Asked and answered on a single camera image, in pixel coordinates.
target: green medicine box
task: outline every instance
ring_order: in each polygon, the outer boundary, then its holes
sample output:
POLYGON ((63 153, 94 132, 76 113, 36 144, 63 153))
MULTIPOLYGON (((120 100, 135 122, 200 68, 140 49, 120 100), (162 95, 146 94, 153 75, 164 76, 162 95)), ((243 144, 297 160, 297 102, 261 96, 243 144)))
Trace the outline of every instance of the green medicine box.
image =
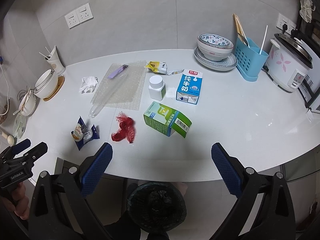
POLYGON ((178 110, 153 102, 143 114, 145 123, 166 136, 170 136, 176 131, 184 138, 192 122, 178 110))

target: rice cooker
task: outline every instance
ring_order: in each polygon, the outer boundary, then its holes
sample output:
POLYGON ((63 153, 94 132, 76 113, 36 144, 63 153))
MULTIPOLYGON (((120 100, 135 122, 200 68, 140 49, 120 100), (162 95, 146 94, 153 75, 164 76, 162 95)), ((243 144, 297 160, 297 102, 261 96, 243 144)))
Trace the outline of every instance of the rice cooker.
POLYGON ((295 91, 308 71, 312 69, 312 57, 295 40, 276 33, 266 65, 274 84, 283 89, 295 91))

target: milk carton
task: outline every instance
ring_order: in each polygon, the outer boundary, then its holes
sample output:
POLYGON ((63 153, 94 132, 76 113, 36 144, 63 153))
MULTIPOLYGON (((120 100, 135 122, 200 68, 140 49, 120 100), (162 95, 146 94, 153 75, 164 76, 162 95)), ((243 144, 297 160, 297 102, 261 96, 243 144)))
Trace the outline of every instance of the milk carton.
POLYGON ((177 131, 185 138, 191 126, 191 121, 183 113, 158 102, 153 102, 149 106, 143 118, 148 126, 166 136, 177 131))
POLYGON ((185 69, 177 89, 178 101, 196 105, 200 96, 202 72, 185 69))

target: white bowl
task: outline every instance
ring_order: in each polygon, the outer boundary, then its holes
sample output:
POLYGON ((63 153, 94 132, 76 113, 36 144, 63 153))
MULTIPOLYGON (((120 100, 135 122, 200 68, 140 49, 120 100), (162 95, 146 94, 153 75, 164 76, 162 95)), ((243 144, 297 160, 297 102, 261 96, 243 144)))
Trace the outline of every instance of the white bowl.
POLYGON ((35 96, 39 98, 48 98, 55 92, 57 85, 58 76, 54 74, 41 89, 35 91, 35 96))
POLYGON ((220 60, 223 60, 231 55, 231 52, 228 54, 220 54, 220 53, 208 51, 208 50, 201 48, 199 46, 198 46, 198 48, 207 59, 210 59, 213 61, 220 61, 220 60))
POLYGON ((211 47, 209 45, 202 43, 199 39, 197 39, 197 43, 199 48, 205 49, 213 53, 218 53, 220 55, 226 54, 229 56, 233 50, 233 47, 231 49, 219 49, 219 48, 211 47))
POLYGON ((233 43, 228 39, 216 34, 201 34, 198 36, 199 41, 211 47, 219 49, 232 49, 233 43))
POLYGON ((21 111, 21 114, 24 116, 28 116, 31 115, 34 110, 36 109, 36 97, 33 94, 33 91, 29 91, 28 94, 26 94, 23 98, 23 100, 21 101, 20 105, 19 105, 19 110, 22 109, 22 105, 24 100, 27 98, 26 103, 24 104, 24 108, 23 111, 21 111))
POLYGON ((52 69, 49 69, 46 72, 44 72, 35 84, 35 91, 40 90, 48 82, 51 76, 54 75, 54 73, 55 71, 52 69))

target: crumpled tissue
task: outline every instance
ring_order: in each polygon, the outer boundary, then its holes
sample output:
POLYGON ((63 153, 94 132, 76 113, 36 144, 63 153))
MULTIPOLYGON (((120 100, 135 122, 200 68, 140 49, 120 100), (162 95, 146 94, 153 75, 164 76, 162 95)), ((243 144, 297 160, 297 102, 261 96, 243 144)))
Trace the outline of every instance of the crumpled tissue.
POLYGON ((82 78, 82 84, 79 89, 79 93, 93 92, 97 84, 98 79, 96 77, 84 77, 82 78))

